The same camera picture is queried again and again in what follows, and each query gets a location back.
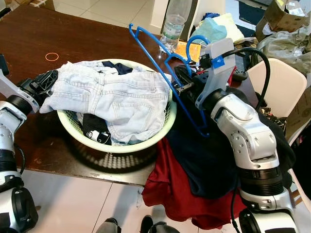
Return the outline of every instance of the light green plastic basket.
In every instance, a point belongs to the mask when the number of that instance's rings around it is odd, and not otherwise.
[[[114,64],[122,63],[128,67],[140,66],[144,68],[145,70],[154,71],[145,65],[142,65],[137,62],[128,61],[128,60],[104,59],[102,61],[111,61]],[[96,149],[96,150],[110,152],[110,153],[130,153],[130,152],[135,152],[135,151],[148,148],[154,145],[155,143],[157,143],[158,141],[160,141],[171,129],[176,118],[176,112],[177,112],[177,106],[176,106],[176,103],[172,100],[172,91],[171,91],[163,128],[157,134],[155,134],[153,137],[149,138],[148,140],[141,142],[141,143],[137,143],[135,145],[127,145],[127,146],[110,146],[110,145],[105,145],[105,144],[95,142],[83,135],[82,129],[80,127],[81,124],[79,124],[79,122],[76,120],[75,112],[58,110],[57,114],[58,114],[58,117],[61,123],[63,124],[64,128],[68,131],[68,133],[72,137],[74,137],[76,140],[81,142],[82,144],[88,147],[91,147],[93,149]]]

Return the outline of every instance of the light blue cloth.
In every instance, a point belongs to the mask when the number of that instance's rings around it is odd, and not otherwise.
[[[218,25],[212,18],[205,18],[204,22],[201,26],[193,32],[191,36],[194,35],[203,35],[205,36],[211,43],[224,39],[227,36],[227,30],[225,26]],[[193,41],[194,43],[201,43],[202,40],[197,39]]]
[[[107,122],[112,144],[136,144],[162,129],[170,88],[159,73],[99,73],[99,66],[68,62],[58,69],[40,113],[70,110]]]

